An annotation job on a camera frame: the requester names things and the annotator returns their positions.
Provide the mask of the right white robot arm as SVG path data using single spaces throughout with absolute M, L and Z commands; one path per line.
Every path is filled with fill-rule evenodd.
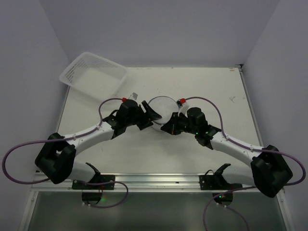
M 291 169 L 282 155 L 277 153 L 276 147 L 269 145 L 262 148 L 249 146 L 242 141 L 237 144 L 231 142 L 221 129 L 207 122 L 205 114 L 198 107 L 190 108 L 187 115 L 173 113 L 160 129 L 171 135 L 182 132 L 193 134 L 200 145 L 243 162 L 252 170 L 252 182 L 247 185 L 255 186 L 268 197 L 275 197 L 293 177 Z

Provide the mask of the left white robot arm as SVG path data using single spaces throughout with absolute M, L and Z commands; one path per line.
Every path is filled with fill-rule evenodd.
M 76 180 L 87 185 L 98 185 L 101 175 L 90 163 L 79 163 L 75 157 L 86 149 L 103 141 L 112 140 L 123 134 L 127 127 L 136 125 L 140 130 L 161 119 L 147 102 L 138 104 L 134 100 L 123 99 L 119 109 L 86 130 L 71 135 L 50 135 L 39 152 L 35 165 L 54 184 L 64 180 Z

